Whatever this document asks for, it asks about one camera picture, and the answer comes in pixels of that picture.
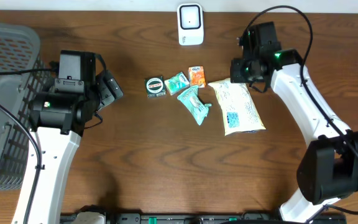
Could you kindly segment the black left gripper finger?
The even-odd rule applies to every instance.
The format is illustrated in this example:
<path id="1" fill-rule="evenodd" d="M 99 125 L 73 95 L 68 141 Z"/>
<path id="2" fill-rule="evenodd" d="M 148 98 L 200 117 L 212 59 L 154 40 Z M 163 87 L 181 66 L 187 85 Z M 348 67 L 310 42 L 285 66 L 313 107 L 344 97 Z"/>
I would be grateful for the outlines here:
<path id="1" fill-rule="evenodd" d="M 100 97 L 100 104 L 98 106 L 98 111 L 102 110 L 104 107 L 110 105 L 111 103 L 113 103 L 115 100 L 114 99 L 109 99 L 106 98 L 106 86 L 103 82 L 103 79 L 101 79 L 100 81 L 97 82 L 97 87 L 98 87 L 98 91 L 99 91 L 99 97 Z"/>
<path id="2" fill-rule="evenodd" d="M 103 82 L 106 86 L 106 98 L 118 100 L 124 96 L 121 87 L 109 70 L 106 71 Z"/>

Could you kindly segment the green round-logo box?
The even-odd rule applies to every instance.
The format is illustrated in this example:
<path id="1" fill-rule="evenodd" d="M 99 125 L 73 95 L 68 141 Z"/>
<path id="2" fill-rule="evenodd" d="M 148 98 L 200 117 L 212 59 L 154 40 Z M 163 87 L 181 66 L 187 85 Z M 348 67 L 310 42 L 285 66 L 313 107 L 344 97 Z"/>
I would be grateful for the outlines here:
<path id="1" fill-rule="evenodd" d="M 146 78 L 144 83 L 148 98 L 155 98 L 166 95 L 163 76 Z"/>

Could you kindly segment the teal small tissue pack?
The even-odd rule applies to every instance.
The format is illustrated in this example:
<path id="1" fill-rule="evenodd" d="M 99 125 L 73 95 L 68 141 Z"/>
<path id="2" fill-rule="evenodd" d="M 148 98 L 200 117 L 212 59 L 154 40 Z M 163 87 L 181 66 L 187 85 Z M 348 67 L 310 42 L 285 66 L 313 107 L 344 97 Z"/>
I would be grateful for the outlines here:
<path id="1" fill-rule="evenodd" d="M 179 92 L 190 86 L 190 82 L 188 81 L 187 77 L 183 72 L 176 74 L 175 76 L 167 79 L 164 81 L 166 89 L 168 90 L 169 94 L 174 95 L 175 93 Z"/>

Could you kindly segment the orange small tissue pack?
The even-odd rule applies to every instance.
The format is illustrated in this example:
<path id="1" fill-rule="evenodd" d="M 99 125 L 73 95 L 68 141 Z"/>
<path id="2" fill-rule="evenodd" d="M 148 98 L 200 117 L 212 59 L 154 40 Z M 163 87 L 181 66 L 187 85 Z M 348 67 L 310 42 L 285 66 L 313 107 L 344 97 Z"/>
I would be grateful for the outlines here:
<path id="1" fill-rule="evenodd" d="M 199 88 L 204 88 L 206 86 L 203 66 L 189 67 L 188 78 L 191 86 L 198 86 Z"/>

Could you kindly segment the large yellow snack bag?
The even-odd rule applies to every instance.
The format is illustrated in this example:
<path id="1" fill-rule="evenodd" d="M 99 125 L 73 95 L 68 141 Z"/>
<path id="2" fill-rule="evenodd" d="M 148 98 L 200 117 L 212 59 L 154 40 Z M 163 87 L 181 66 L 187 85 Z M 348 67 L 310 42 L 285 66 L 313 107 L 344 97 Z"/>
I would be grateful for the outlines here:
<path id="1" fill-rule="evenodd" d="M 231 83 L 227 78 L 208 85 L 221 107 L 225 136 L 266 130 L 245 84 Z"/>

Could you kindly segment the teal long snack packet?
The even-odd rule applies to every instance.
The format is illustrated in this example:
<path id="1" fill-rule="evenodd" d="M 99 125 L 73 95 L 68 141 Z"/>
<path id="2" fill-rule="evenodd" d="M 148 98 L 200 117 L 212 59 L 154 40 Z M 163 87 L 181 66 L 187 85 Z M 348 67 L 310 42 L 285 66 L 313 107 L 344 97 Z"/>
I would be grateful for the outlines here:
<path id="1" fill-rule="evenodd" d="M 187 110 L 194 117 L 197 124 L 201 126 L 205 117 L 207 117 L 209 108 L 212 107 L 212 104 L 204 104 L 201 102 L 201 100 L 198 98 L 198 89 L 199 86 L 189 87 L 177 96 L 177 100 L 185 105 Z"/>

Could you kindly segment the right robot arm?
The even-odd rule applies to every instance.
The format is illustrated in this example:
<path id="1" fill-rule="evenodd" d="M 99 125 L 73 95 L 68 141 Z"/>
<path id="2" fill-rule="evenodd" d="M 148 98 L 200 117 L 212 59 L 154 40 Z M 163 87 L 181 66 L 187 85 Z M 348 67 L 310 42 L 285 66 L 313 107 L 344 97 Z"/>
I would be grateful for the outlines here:
<path id="1" fill-rule="evenodd" d="M 324 209 L 358 192 L 358 131 L 352 131 L 316 89 L 295 49 L 283 50 L 275 25 L 248 26 L 242 57 L 231 62 L 233 83 L 264 83 L 296 121 L 307 150 L 296 172 L 298 188 L 279 208 L 285 222 L 310 223 Z"/>

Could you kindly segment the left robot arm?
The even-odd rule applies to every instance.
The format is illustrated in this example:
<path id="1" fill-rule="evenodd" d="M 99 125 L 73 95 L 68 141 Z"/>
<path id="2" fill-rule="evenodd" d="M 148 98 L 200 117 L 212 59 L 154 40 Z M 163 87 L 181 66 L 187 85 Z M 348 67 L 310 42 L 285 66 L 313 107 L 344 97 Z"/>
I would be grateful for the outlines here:
<path id="1" fill-rule="evenodd" d="M 29 152 L 13 223 L 58 223 L 71 162 L 87 124 L 123 92 L 100 54 L 63 50 L 29 103 Z"/>

